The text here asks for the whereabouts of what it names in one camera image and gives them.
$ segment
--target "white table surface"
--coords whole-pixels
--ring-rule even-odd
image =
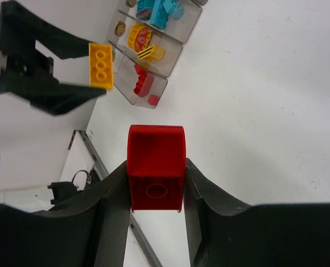
[[[184,126],[188,157],[249,204],[330,201],[330,0],[210,0],[155,110],[97,100],[109,171],[131,124]],[[165,267],[189,266],[183,212],[135,216]]]

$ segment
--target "white wall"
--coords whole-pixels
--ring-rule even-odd
[[[95,42],[103,42],[117,1],[20,0],[55,26]],[[46,55],[49,51],[41,49]],[[54,75],[61,81],[88,84],[88,57],[58,60]],[[0,191],[58,181],[73,130],[85,129],[94,101],[66,116],[52,117],[11,95],[0,96]]]

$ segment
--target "red lego piece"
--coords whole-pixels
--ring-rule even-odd
[[[134,88],[134,93],[139,97],[147,96],[154,82],[154,76],[148,74],[145,70],[140,68],[138,65],[134,65],[136,73],[139,75],[138,82]]]
[[[160,97],[157,95],[150,95],[148,98],[148,103],[152,106],[156,106],[159,103]]]
[[[131,126],[127,173],[132,211],[181,211],[185,171],[183,127]]]

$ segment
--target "yellow lego brick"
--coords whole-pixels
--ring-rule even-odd
[[[99,43],[88,45],[89,84],[94,87],[113,89],[112,46]]]
[[[164,56],[165,50],[161,47],[158,47],[156,44],[149,46],[148,48],[140,51],[137,57],[140,60],[144,60],[149,63],[154,63],[161,60]]]

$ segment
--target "lego brick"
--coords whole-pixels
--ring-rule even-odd
[[[166,23],[169,19],[169,14],[163,6],[164,0],[155,0],[150,24],[158,29],[166,29]]]
[[[175,19],[180,19],[183,15],[183,7],[176,0],[165,0],[163,7],[166,12]]]
[[[154,76],[148,74],[145,70],[141,69],[139,66],[134,65],[136,73],[139,75],[138,82],[133,92],[139,97],[147,96],[154,82]]]
[[[89,81],[91,86],[113,88],[112,46],[106,44],[89,44]]]
[[[184,129],[132,125],[127,173],[132,210],[181,210],[186,170]]]

